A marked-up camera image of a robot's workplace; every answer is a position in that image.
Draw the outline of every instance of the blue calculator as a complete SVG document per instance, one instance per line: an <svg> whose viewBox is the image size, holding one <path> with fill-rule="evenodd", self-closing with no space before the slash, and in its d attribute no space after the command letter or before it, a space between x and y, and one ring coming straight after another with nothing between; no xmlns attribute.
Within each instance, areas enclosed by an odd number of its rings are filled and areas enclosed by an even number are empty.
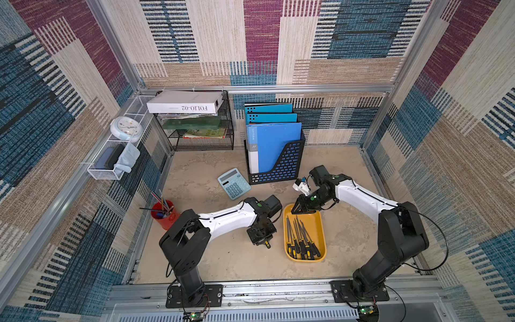
<svg viewBox="0 0 515 322"><path fill-rule="evenodd" d="M236 168L219 176L218 182L220 182L222 188L227 192L231 200L239 198L250 190L249 183Z"/></svg>

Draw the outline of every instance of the ventilation grille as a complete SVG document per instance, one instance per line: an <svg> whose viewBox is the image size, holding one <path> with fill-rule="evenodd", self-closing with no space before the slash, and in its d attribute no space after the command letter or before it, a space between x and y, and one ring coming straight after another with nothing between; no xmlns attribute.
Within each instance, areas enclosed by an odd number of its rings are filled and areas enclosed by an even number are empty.
<svg viewBox="0 0 515 322"><path fill-rule="evenodd" d="M254 310L213 310L204 319L205 322L218 321L260 321L260 322L290 322L290 321L328 321L352 320L359 317L357 311L347 306L317 308L288 308L288 309L254 309ZM119 322L183 322L182 312L133 313L121 314Z"/></svg>

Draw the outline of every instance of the beige table surface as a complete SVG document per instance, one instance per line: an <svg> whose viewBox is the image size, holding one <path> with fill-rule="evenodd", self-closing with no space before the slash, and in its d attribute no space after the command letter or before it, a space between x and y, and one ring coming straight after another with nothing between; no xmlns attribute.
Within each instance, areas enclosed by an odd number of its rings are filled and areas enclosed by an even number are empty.
<svg viewBox="0 0 515 322"><path fill-rule="evenodd" d="M164 196L180 212L187 209L197 213L213 212L237 204L239 200L232 201L217 178L234 167L246 176L244 153L244 150L176 153L163 189ZM311 169L319 165L325 165L331 174L351 176L365 188L377 192L358 147L306 146L299 176L307 176ZM291 187L292 184L293 181L284 181L253 185L241 199L256 197L264 200L273 194L283 206L293 204L299 192ZM345 202L322 211L322 221L327 243L327 256L322 262L296 263L286 256L283 222L280 219L275 223L278 232L270 241L271 249L253 245L246 228L214 239L198 264L200 275L204 281L351 276L377 250L377 226L368 216ZM135 283L167 283L174 280L173 274L165 278L168 261L158 244L164 233L165 230L157 222L152 223ZM413 273L409 266L396 271L396 274Z"/></svg>

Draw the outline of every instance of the yellow tray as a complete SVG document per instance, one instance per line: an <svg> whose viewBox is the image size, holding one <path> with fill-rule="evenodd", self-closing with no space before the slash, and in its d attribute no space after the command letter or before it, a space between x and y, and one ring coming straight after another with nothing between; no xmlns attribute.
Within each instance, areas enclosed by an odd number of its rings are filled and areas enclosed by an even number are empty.
<svg viewBox="0 0 515 322"><path fill-rule="evenodd" d="M314 214L302 214L302 215L292 215L291 209L293 208L293 204L288 205L284 207L283 210L283 226L284 226L284 252L286 253L286 256L290 258L292 261L295 262L310 262L310 263L316 263L321 262L325 258L325 254L327 253L327 247L325 245L325 236L323 234L323 226L322 226L322 216L320 215L320 212L317 211ZM294 227L294 219L299 218L300 221L304 223L304 226L306 227L306 231L310 234L311 239L313 242L315 242L315 245L317 246L320 257L315 256L315 259L310 260L302 260L302 259L294 259L288 255L288 231L287 231L287 225L286 220L289 218L289 221L291 223L291 228L293 229L293 232L295 233L295 227Z"/></svg>

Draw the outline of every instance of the white clock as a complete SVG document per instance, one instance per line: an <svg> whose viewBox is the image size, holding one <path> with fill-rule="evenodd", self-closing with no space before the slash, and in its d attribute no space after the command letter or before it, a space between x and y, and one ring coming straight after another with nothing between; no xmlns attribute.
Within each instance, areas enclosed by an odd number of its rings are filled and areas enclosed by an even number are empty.
<svg viewBox="0 0 515 322"><path fill-rule="evenodd" d="M111 133L122 141L137 142L143 134L138 121L127 116L120 116L111 121Z"/></svg>

